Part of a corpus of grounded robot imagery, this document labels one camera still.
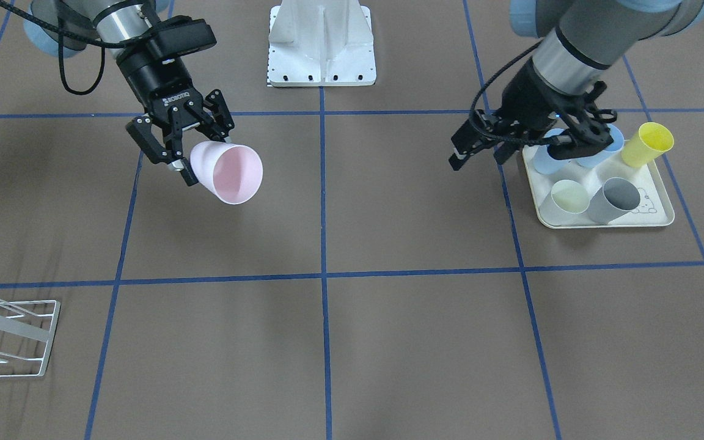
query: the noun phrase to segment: blue cup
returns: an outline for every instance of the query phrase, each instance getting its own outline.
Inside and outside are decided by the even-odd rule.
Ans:
[[[594,156],[588,156],[587,158],[577,159],[578,164],[586,168],[593,168],[604,162],[607,158],[610,158],[610,156],[614,155],[615,153],[618,153],[618,151],[623,148],[623,133],[621,133],[621,131],[618,130],[618,127],[615,127],[615,125],[613,125],[612,123],[608,123],[607,127],[610,128],[610,136],[612,136],[612,143],[610,145],[607,145],[607,148],[600,151],[599,153],[596,153]]]
[[[562,128],[553,128],[552,130],[545,133],[546,138],[551,136],[556,136],[557,134],[562,134],[564,130]],[[551,158],[548,154],[547,145],[539,145],[537,147],[537,152],[534,154],[534,158],[531,159],[531,165],[537,172],[542,174],[553,174],[558,172],[564,165],[569,164],[570,159],[565,159],[564,161],[556,161],[556,159]]]

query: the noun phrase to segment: yellow cup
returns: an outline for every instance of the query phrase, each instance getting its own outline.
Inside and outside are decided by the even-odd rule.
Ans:
[[[639,168],[670,151],[674,143],[673,134],[664,125],[646,122],[623,145],[621,160],[629,167]]]

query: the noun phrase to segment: cartoon drawing on tray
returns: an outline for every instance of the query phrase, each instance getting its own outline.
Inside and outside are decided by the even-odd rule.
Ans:
[[[653,200],[645,192],[644,188],[637,188],[640,191],[640,206],[638,206],[633,214],[656,214],[656,206],[654,206]]]

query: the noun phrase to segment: white cup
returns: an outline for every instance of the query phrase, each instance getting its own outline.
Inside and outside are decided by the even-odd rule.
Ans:
[[[588,207],[591,220],[604,225],[640,206],[640,191],[625,178],[607,179]]]
[[[549,138],[551,136],[556,136],[557,134],[564,133],[561,128],[553,128],[552,130],[545,133],[543,137]],[[548,154],[548,145],[539,145],[537,147],[537,152],[534,153],[533,159],[531,159],[531,165],[537,172],[545,175],[553,174],[558,172],[564,165],[569,164],[570,159],[565,159],[564,161],[557,161],[551,158]]]
[[[610,128],[610,137],[612,137],[612,143],[610,145],[607,145],[604,150],[600,151],[599,153],[596,153],[594,156],[588,156],[587,158],[579,158],[577,159],[578,164],[586,167],[586,168],[593,168],[602,162],[606,160],[607,158],[610,158],[610,156],[614,155],[615,153],[618,153],[623,148],[623,133],[621,133],[620,130],[618,130],[618,127],[615,127],[612,123],[608,123],[608,128]]]
[[[574,180],[559,180],[540,204],[540,217],[553,226],[567,225],[589,208],[589,193]]]
[[[242,204],[262,184],[260,156],[246,145],[201,142],[192,148],[189,162],[199,183],[226,204]]]

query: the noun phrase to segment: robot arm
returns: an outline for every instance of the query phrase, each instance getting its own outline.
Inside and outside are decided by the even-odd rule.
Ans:
[[[456,171],[492,147],[499,164],[524,145],[548,144],[560,160],[603,150],[612,143],[606,123],[617,115],[597,108],[606,90],[598,78],[638,40],[675,34],[702,19],[704,0],[512,0],[510,9],[518,34],[544,39],[506,86],[501,108],[490,115],[472,109],[453,135]],[[540,139],[558,118],[568,129]]]
[[[167,164],[192,186],[197,178],[184,156],[183,132],[195,128],[208,139],[221,142],[235,123],[221,91],[213,90],[204,98],[193,87],[181,61],[181,56],[215,45],[213,31],[204,20],[187,16],[162,21],[156,8],[164,3],[33,0],[31,14],[8,3],[0,2],[0,6],[30,20],[24,27],[31,41],[44,52],[59,56],[60,61],[87,44],[109,48],[145,111],[126,125],[126,131],[149,161]],[[154,137],[153,125],[161,128],[164,145]]]

